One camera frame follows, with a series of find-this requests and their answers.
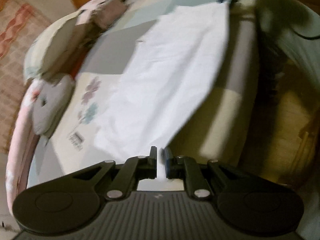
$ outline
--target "purple flower print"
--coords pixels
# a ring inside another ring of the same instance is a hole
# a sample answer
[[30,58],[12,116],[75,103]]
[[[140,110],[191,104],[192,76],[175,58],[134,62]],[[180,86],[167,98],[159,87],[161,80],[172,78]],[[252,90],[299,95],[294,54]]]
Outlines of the purple flower print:
[[97,91],[100,87],[101,81],[98,81],[98,77],[92,79],[91,83],[85,88],[86,93],[82,96],[82,105],[88,104],[89,100],[93,98],[94,92]]

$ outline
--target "bed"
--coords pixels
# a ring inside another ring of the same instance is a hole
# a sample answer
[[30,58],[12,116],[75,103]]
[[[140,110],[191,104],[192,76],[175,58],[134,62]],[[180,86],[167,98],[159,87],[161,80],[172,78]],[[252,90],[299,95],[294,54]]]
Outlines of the bed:
[[[81,105],[86,88],[100,82],[100,89],[90,99],[91,106],[98,105],[121,76],[136,40],[158,16],[177,5],[214,1],[128,0],[127,12],[98,39],[82,64],[71,102],[53,136],[50,140],[40,138],[28,173],[28,187],[114,159],[94,147],[95,122],[79,124],[79,112],[88,110]],[[170,143],[174,155],[192,156],[200,163],[214,158],[237,165],[256,95],[258,66],[253,14],[231,14],[228,50],[219,77],[206,101]]]

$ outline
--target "silver screw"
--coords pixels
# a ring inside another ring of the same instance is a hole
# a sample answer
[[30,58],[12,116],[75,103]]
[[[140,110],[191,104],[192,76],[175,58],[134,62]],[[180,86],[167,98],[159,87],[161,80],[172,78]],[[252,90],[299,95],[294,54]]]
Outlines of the silver screw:
[[120,190],[110,190],[107,192],[108,198],[120,198],[122,197],[122,192]]
[[206,189],[197,189],[194,194],[197,198],[205,198],[210,196],[210,191]]

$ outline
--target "patterned rug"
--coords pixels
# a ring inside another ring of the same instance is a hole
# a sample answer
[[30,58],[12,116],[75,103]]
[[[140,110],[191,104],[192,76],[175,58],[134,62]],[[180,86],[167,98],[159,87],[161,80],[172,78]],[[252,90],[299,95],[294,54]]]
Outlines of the patterned rug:
[[50,22],[23,0],[0,0],[0,153],[9,151],[15,120],[27,86],[23,61]]

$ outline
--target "green fabric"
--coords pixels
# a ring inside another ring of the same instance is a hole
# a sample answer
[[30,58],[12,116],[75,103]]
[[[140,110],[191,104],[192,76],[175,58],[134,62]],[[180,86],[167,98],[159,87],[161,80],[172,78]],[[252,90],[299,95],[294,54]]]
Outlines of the green fabric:
[[320,16],[297,0],[257,0],[260,30],[307,75],[320,91]]

